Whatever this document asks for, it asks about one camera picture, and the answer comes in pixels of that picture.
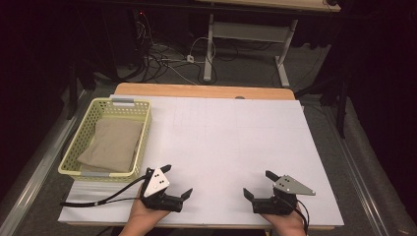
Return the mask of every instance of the white wire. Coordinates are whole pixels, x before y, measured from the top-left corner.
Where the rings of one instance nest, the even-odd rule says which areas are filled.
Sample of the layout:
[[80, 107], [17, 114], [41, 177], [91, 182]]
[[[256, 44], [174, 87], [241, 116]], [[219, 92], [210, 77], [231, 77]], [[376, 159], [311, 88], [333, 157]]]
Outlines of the white wire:
[[141, 30], [140, 30], [140, 33], [139, 33], [139, 35], [138, 35], [138, 39], [139, 39], [139, 38], [141, 38], [141, 36], [142, 36], [142, 33], [143, 33], [143, 32], [145, 32], [145, 33], [147, 32], [147, 29], [146, 29], [146, 27], [144, 26], [144, 24], [142, 24], [141, 22], [137, 22], [137, 23], [141, 24], [141, 26], [142, 26], [142, 27], [141, 27]]
[[190, 83], [190, 84], [192, 84], [192, 85], [197, 85], [196, 83], [194, 83], [194, 82], [192, 82], [192, 81], [190, 81], [190, 80], [188, 80], [187, 78], [185, 78], [185, 77], [183, 77], [179, 72], [177, 72], [177, 70], [175, 70], [173, 67], [171, 67], [170, 65], [168, 65], [168, 64], [166, 64], [166, 66], [169, 68], [169, 69], [171, 69], [171, 70], [173, 70], [175, 73], [177, 73], [177, 75], [178, 76], [180, 76], [182, 79], [184, 79], [185, 81], [187, 81], [188, 83]]
[[169, 59], [169, 58], [162, 58], [160, 61], [171, 61], [171, 62], [188, 62], [186, 60], [175, 60], [175, 59]]
[[149, 22], [148, 22], [147, 15], [145, 15], [145, 13], [142, 13], [142, 15], [144, 15], [145, 20], [147, 21], [147, 25], [148, 25], [148, 29], [149, 29], [149, 38], [150, 38], [150, 41], [152, 42], [152, 45], [155, 45], [155, 43], [153, 42], [153, 39], [152, 39], [152, 32], [150, 30], [150, 25], [149, 25]]
[[212, 59], [214, 59], [214, 56], [215, 56], [215, 44], [214, 44], [214, 42], [211, 40], [211, 39], [209, 39], [208, 37], [199, 37], [199, 38], [197, 38], [194, 42], [193, 42], [193, 45], [191, 46], [191, 49], [190, 49], [190, 56], [191, 56], [191, 53], [193, 52], [193, 47], [194, 47], [194, 44], [196, 44], [196, 42], [198, 41], [198, 40], [200, 40], [200, 39], [206, 39], [207, 41], [210, 41], [211, 42], [211, 44], [212, 44], [212, 46], [213, 46], [213, 48], [214, 48], [214, 51], [213, 51], [213, 53], [212, 53], [212, 56], [211, 56], [211, 58], [209, 59], [210, 60], [210, 62], [212, 61]]

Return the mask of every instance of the black cable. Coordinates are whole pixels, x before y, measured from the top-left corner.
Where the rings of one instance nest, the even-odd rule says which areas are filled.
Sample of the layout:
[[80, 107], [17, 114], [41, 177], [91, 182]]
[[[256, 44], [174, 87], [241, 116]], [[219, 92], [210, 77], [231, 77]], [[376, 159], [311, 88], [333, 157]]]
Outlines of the black cable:
[[126, 185], [123, 189], [119, 190], [117, 193], [115, 193], [114, 195], [97, 201], [97, 202], [92, 202], [92, 203], [67, 203], [67, 202], [62, 202], [60, 204], [60, 206], [62, 207], [97, 207], [97, 206], [101, 206], [101, 205], [106, 205], [106, 204], [110, 204], [110, 203], [115, 203], [115, 202], [119, 202], [119, 201], [123, 201], [123, 200], [114, 200], [114, 201], [110, 201], [114, 198], [116, 198], [117, 196], [119, 196], [121, 193], [125, 192], [127, 189], [129, 189], [130, 187], [132, 187], [133, 185], [135, 185], [136, 183], [138, 183], [139, 181], [142, 181], [146, 178], [146, 176], [141, 176], [138, 179], [134, 180], [132, 183]]
[[303, 219], [303, 221], [304, 221], [304, 232], [306, 233], [306, 235], [307, 235], [307, 232], [308, 232], [308, 230], [309, 230], [309, 224], [310, 224], [310, 215], [309, 215], [309, 212], [307, 211], [307, 208], [306, 208], [306, 206], [304, 206], [304, 204], [303, 203], [301, 203], [299, 200], [297, 200], [297, 202], [298, 203], [300, 203], [302, 206], [303, 206], [303, 208], [306, 210], [306, 212], [307, 212], [307, 219], [306, 219], [306, 216], [304, 216], [304, 214], [297, 208], [297, 207], [294, 207], [292, 204], [290, 204], [287, 200], [285, 200], [285, 199], [280, 199], [283, 203], [285, 203], [286, 205], [288, 205], [289, 207], [291, 207], [291, 208], [293, 208], [294, 209], [294, 211], [296, 212], [296, 213], [298, 213], [300, 216], [301, 216], [301, 218]]
[[315, 61], [315, 63], [313, 64], [313, 66], [312, 66], [312, 68], [310, 69], [310, 71], [309, 72], [307, 72], [304, 76], [303, 76], [303, 78], [301, 78], [301, 80], [297, 83], [297, 84], [295, 84], [295, 86], [292, 88], [293, 90], [295, 90], [302, 82], [304, 82], [304, 80], [306, 80], [306, 78], [307, 78], [307, 76], [308, 75], [310, 75], [310, 73], [312, 73], [313, 72], [313, 70], [316, 68], [316, 65], [317, 65], [317, 63], [319, 62], [319, 60], [320, 60], [320, 58], [322, 57], [322, 52], [323, 52], [323, 50], [322, 50], [322, 48], [320, 48], [320, 53], [319, 53], [319, 56], [317, 57], [317, 59], [316, 59], [316, 61]]
[[306, 214], [307, 214], [307, 228], [308, 228], [309, 225], [310, 225], [310, 214], [309, 214], [309, 211], [307, 210], [306, 206], [303, 203], [301, 203], [301, 201], [297, 200], [297, 202], [299, 204], [301, 204], [301, 206], [303, 206], [304, 210], [306, 211]]
[[146, 76], [147, 76], [147, 73], [149, 71], [149, 54], [148, 53], [147, 53], [147, 60], [148, 61], [146, 63], [145, 72], [144, 72], [144, 75], [142, 76], [141, 82], [144, 82], [146, 80]]
[[[162, 68], [162, 67], [164, 67], [165, 65], [163, 65], [163, 63], [161, 64], [161, 63], [160, 63], [160, 60], [158, 60], [155, 56], [153, 56], [153, 55], [151, 55], [151, 54], [149, 54], [149, 55], [148, 55], [148, 57], [152, 57], [152, 60], [150, 60], [150, 61], [149, 61], [148, 66], [149, 66], [149, 67], [151, 67], [151, 68], [156, 69], [156, 72], [155, 72], [154, 74], [150, 74], [150, 75], [151, 75], [151, 77], [150, 77], [150, 78], [146, 78], [146, 75], [144, 75], [145, 79], [143, 80], [143, 82], [147, 82], [147, 81], [150, 81], [150, 80], [154, 80], [154, 79], [156, 79], [156, 78], [158, 78], [158, 77], [162, 76], [163, 74], [165, 74], [165, 73], [166, 73], [166, 71], [167, 71], [167, 69], [166, 69], [164, 72], [162, 72], [162, 74], [158, 75], [158, 73], [159, 73], [159, 71], [161, 70], [161, 68]], [[158, 66], [158, 67], [152, 67], [152, 66], [150, 65], [150, 62], [151, 62], [151, 61], [155, 61], [155, 62], [156, 62], [159, 66]]]
[[187, 64], [181, 64], [181, 65], [178, 65], [178, 66], [173, 66], [173, 68], [178, 68], [178, 67], [183, 67], [183, 66], [197, 66], [199, 68], [199, 73], [197, 74], [197, 80], [199, 79], [200, 74], [202, 72], [202, 67], [199, 64], [187, 63]]
[[217, 55], [216, 55], [216, 59], [217, 60], [220, 60], [220, 61], [225, 61], [225, 62], [230, 62], [230, 61], [233, 61], [233, 60], [235, 60], [238, 56], [239, 56], [239, 49], [237, 48], [237, 46], [235, 45], [235, 44], [233, 44], [233, 43], [231, 43], [229, 40], [227, 40], [227, 39], [224, 39], [224, 41], [226, 41], [226, 42], [228, 42], [231, 46], [233, 46], [233, 48], [234, 48], [234, 50], [236, 51], [236, 54], [231, 58], [231, 59], [223, 59], [223, 58], [221, 58], [221, 57], [219, 57], [218, 56], [218, 48], [221, 48], [221, 47], [219, 47], [218, 45], [219, 45], [219, 43], [217, 42], [215, 45], [217, 45]]
[[166, 66], [166, 65], [163, 65], [163, 67], [165, 68], [165, 70], [162, 72], [162, 73], [160, 73], [159, 75], [157, 74], [159, 71], [160, 71], [160, 68], [159, 68], [159, 70], [153, 75], [153, 77], [151, 78], [151, 80], [155, 80], [155, 79], [157, 79], [157, 78], [159, 78], [159, 77], [161, 77], [161, 76], [163, 76], [163, 75], [165, 75], [165, 73], [168, 71], [168, 67]]
[[256, 46], [256, 47], [250, 47], [250, 46], [246, 46], [244, 44], [255, 44], [258, 43], [257, 41], [244, 41], [244, 40], [238, 40], [237, 44], [245, 49], [241, 49], [242, 51], [265, 51], [268, 48], [270, 48], [273, 44], [275, 44], [276, 42], [262, 42], [260, 46]]
[[112, 200], [112, 201], [108, 201], [108, 204], [112, 204], [112, 203], [117, 203], [117, 202], [122, 202], [122, 201], [127, 201], [127, 200], [139, 200], [140, 198], [126, 198], [126, 199], [118, 199], [118, 200]]
[[163, 52], [166, 52], [166, 51], [168, 51], [168, 50], [171, 50], [171, 51], [173, 51], [173, 52], [175, 52], [175, 53], [177, 53], [177, 54], [181, 55], [181, 56], [183, 57], [183, 59], [184, 59], [184, 60], [185, 60], [185, 58], [186, 58], [182, 52], [178, 51], [178, 50], [177, 50], [177, 49], [175, 49], [174, 47], [171, 47], [171, 46], [169, 45], [169, 43], [168, 43], [168, 42], [164, 42], [164, 41], [162, 41], [162, 42], [161, 42], [161, 43], [159, 43], [159, 44], [155, 44], [153, 47], [166, 47], [164, 50], [157, 50], [157, 49], [151, 48], [151, 50], [154, 50], [154, 51], [158, 52], [159, 54], [163, 54]]
[[274, 82], [274, 80], [273, 80], [273, 77], [274, 77], [277, 73], [278, 73], [278, 70], [275, 70], [275, 71], [272, 73], [272, 75], [270, 76], [270, 81], [272, 82], [272, 86], [273, 86], [273, 87], [275, 87], [275, 88], [281, 88], [281, 86], [276, 86], [276, 85], [275, 85], [275, 82]]
[[105, 233], [107, 230], [111, 229], [112, 226], [105, 227], [103, 230], [98, 232], [95, 236], [101, 236], [103, 233]]

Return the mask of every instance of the wrist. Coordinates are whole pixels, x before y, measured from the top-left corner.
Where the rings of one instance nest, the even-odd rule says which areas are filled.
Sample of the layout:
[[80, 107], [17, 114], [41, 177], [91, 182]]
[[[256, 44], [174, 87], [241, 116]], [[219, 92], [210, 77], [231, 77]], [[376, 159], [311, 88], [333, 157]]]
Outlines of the wrist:
[[150, 229], [144, 228], [141, 223], [129, 220], [119, 236], [145, 236], [149, 231]]
[[274, 226], [274, 229], [280, 236], [306, 236], [306, 232], [304, 231], [303, 227], [279, 228]]

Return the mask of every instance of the floor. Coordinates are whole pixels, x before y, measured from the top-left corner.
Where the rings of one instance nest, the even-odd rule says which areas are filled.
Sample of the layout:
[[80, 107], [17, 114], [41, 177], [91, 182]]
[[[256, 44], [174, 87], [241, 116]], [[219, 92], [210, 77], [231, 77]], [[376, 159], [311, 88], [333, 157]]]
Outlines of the floor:
[[[259, 44], [236, 41], [236, 47], [217, 44], [215, 83], [213, 86], [239, 86], [280, 88], [273, 56], [280, 51], [277, 44]], [[310, 85], [326, 58], [329, 48], [310, 49], [308, 45], [290, 48], [285, 68], [291, 89], [297, 91]], [[170, 59], [181, 59], [177, 51], [163, 52]], [[196, 61], [204, 60], [204, 51], [196, 48]], [[148, 83], [197, 84], [202, 77], [202, 66], [171, 64], [166, 73]], [[121, 68], [121, 74], [129, 73]], [[143, 74], [131, 81], [139, 81]], [[71, 226], [57, 222], [59, 202], [71, 188], [72, 180], [56, 170], [62, 157], [61, 149], [71, 129], [80, 122], [88, 104], [94, 97], [108, 96], [115, 84], [97, 75], [95, 90], [80, 90], [80, 105], [73, 120], [67, 120], [67, 109], [49, 132], [38, 151], [25, 167], [15, 186], [1, 203], [1, 235], [110, 235], [105, 226]], [[300, 98], [322, 159], [331, 187], [336, 196], [345, 225], [330, 231], [315, 230], [309, 235], [416, 235], [415, 224], [403, 210], [395, 190], [378, 164], [366, 135], [356, 119], [353, 105], [346, 108], [345, 139], [334, 129], [335, 106], [322, 107], [319, 95]], [[35, 198], [29, 198], [30, 191]], [[210, 230], [178, 229], [173, 235], [213, 235]]]

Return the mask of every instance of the metal bracket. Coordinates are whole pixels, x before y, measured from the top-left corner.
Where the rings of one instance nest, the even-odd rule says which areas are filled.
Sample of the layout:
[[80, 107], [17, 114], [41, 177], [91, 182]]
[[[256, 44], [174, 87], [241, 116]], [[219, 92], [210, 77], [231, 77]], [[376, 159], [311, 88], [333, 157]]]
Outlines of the metal bracket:
[[162, 191], [169, 186], [169, 181], [166, 176], [163, 174], [160, 168], [156, 168], [153, 171], [152, 177], [150, 177], [147, 188], [145, 189], [144, 197], [154, 195], [155, 193]]
[[297, 180], [295, 180], [289, 175], [284, 175], [280, 177], [273, 184], [273, 187], [287, 194], [310, 195], [310, 196], [314, 196], [316, 194], [316, 192], [309, 189], [307, 186], [298, 182]]

